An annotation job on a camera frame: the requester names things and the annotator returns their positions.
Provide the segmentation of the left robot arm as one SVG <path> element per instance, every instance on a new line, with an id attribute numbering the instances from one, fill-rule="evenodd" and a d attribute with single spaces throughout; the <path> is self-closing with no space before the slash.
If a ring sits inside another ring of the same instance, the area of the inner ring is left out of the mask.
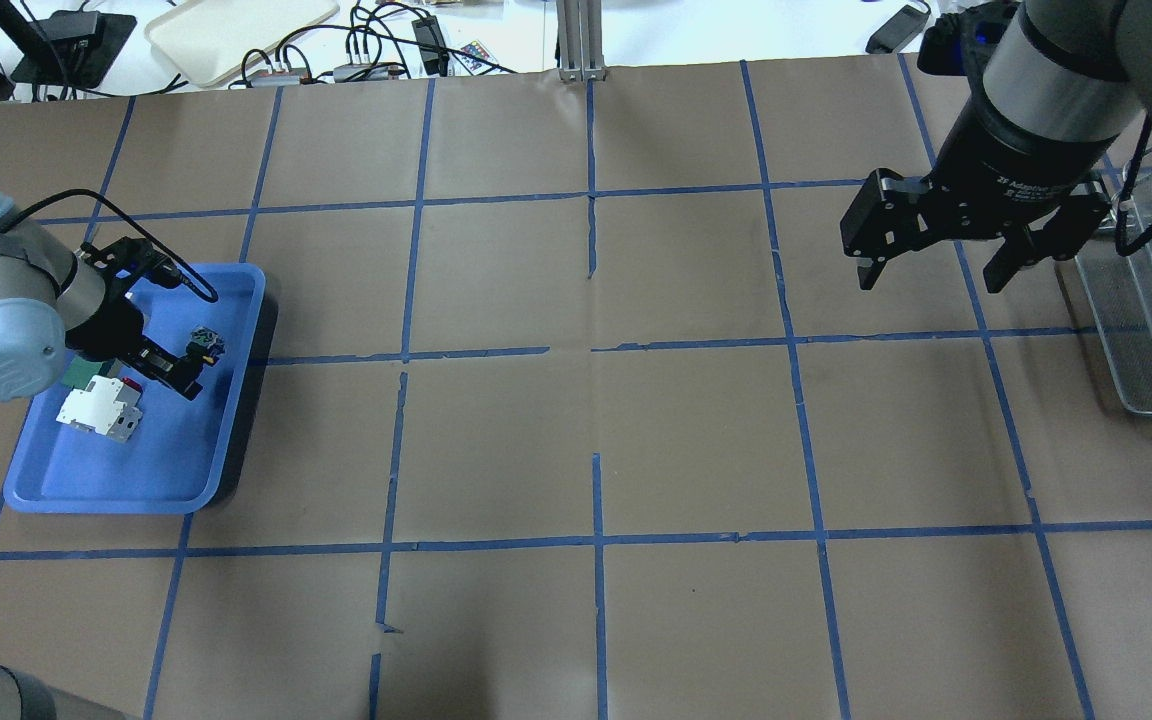
<path id="1" fill-rule="evenodd" d="M 218 291 L 154 234 L 132 223 L 132 236 L 108 247 L 70 250 L 35 222 L 41 209 L 73 197 L 101 206 L 101 194 L 74 188 L 28 209 L 0 191 L 0 402 L 32 397 L 59 381 L 67 355 L 118 361 L 184 397 L 200 393 L 202 370 L 223 355 L 219 333 L 200 328 L 174 354 L 146 336 L 145 314 L 128 300 L 137 281 L 185 287 L 214 304 Z"/>

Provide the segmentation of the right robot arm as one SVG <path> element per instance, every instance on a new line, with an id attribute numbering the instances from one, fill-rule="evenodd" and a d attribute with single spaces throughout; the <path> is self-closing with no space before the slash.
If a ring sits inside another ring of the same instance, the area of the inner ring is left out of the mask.
<path id="1" fill-rule="evenodd" d="M 841 219 L 863 290 L 948 240 L 1002 240 L 991 293 L 1075 258 L 1111 211 L 1094 164 L 1152 120 L 1152 1 L 992 1 L 963 13 L 956 46 L 970 96 L 931 173 L 873 170 Z"/>

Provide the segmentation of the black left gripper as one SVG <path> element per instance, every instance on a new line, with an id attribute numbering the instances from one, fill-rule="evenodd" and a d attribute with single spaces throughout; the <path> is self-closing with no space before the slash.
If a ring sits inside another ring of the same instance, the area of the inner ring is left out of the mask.
<path id="1" fill-rule="evenodd" d="M 204 347 L 191 341 L 183 355 L 169 354 L 146 336 L 145 314 L 126 296 L 145 276 L 168 290 L 182 285 L 168 255 L 147 238 L 122 237 L 104 249 L 84 241 L 76 256 L 81 270 L 92 270 L 100 279 L 101 295 L 93 313 L 70 329 L 71 350 L 93 363 L 120 361 L 189 401 L 200 395 L 198 377 L 207 365 Z"/>

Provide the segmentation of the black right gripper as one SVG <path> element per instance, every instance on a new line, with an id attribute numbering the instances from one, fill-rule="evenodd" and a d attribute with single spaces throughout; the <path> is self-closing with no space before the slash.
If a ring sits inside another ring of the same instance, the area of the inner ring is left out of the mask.
<path id="1" fill-rule="evenodd" d="M 1015 147 L 986 129 L 955 129 L 925 176 L 870 172 L 840 219 L 861 291 L 873 290 L 887 263 L 950 240 L 1001 241 L 982 272 L 988 293 L 1026 266 L 1074 259 L 1111 214 L 1111 192 L 1092 168 L 1101 150 Z"/>

